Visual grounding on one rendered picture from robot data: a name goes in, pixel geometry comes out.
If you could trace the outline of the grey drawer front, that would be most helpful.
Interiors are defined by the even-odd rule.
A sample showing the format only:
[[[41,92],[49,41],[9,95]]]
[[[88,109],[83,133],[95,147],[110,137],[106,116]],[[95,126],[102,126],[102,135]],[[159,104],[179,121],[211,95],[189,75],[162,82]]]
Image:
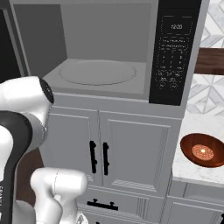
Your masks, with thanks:
[[[102,204],[108,204],[110,201],[113,201],[118,210],[88,206],[87,202],[93,199],[98,199],[98,202]],[[77,202],[79,209],[83,211],[151,224],[159,224],[164,205],[163,198],[93,187],[89,187],[83,195],[79,196]]]

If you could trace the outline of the brown wooden bowl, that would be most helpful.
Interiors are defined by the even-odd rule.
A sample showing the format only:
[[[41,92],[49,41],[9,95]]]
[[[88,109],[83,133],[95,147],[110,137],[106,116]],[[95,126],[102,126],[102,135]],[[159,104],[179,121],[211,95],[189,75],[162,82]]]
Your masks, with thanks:
[[[209,147],[213,151],[213,158],[208,161],[196,158],[192,152],[192,148],[195,144],[202,144]],[[181,139],[180,148],[183,154],[196,165],[206,168],[224,165],[224,143],[213,136],[201,133],[188,134]]]

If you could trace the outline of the dark wooden wall shelf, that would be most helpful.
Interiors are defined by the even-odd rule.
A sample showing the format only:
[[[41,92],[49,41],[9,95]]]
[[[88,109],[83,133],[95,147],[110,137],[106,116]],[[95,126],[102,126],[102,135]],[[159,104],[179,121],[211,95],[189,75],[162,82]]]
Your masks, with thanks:
[[[224,48],[200,48],[194,72],[224,75]]]

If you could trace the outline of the grey round turntable plate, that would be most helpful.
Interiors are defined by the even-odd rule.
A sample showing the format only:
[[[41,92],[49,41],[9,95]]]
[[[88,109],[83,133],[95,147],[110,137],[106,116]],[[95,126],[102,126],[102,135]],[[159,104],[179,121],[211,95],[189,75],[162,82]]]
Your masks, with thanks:
[[[112,60],[69,61],[59,74],[75,84],[102,86],[131,80],[136,76],[136,69],[124,62]]]

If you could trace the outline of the grey microwave oven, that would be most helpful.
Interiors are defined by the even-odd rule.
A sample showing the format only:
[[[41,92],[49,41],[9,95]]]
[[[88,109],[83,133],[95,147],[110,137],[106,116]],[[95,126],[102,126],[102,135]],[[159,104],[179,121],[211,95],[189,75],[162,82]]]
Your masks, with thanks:
[[[209,0],[10,0],[30,75],[57,93],[178,107],[193,75]],[[68,82],[69,61],[112,60],[136,69],[125,82]]]

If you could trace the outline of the round brown waffle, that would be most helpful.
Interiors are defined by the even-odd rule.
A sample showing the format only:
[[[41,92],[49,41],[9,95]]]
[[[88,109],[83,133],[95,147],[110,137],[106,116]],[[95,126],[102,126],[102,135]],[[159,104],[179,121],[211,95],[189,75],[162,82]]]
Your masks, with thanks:
[[[192,147],[192,154],[196,158],[203,161],[211,160],[214,157],[213,151],[209,147],[202,144],[195,144]]]

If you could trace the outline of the grey base cabinet run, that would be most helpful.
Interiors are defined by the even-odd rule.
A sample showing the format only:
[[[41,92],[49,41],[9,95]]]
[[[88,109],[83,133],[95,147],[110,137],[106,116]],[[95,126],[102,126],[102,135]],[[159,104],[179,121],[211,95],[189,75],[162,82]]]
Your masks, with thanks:
[[[173,180],[161,224],[224,224],[224,188]]]

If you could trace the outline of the black microwave door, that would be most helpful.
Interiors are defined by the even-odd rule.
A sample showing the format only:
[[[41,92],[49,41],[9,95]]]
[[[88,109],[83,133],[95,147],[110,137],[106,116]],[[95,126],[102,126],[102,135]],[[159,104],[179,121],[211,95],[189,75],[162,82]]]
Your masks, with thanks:
[[[0,8],[0,83],[27,75],[9,13]]]

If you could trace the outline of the grey cupboard door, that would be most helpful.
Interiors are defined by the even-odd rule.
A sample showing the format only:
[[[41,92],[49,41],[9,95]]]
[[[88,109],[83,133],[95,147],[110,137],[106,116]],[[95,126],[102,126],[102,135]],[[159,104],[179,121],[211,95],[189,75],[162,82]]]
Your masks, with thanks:
[[[53,107],[48,136],[39,147],[44,167],[79,170],[87,174],[89,184],[102,186],[102,155],[97,110]],[[94,141],[97,160],[92,173],[89,142]]]
[[[180,119],[101,111],[101,148],[108,144],[103,185],[163,197],[170,181]]]

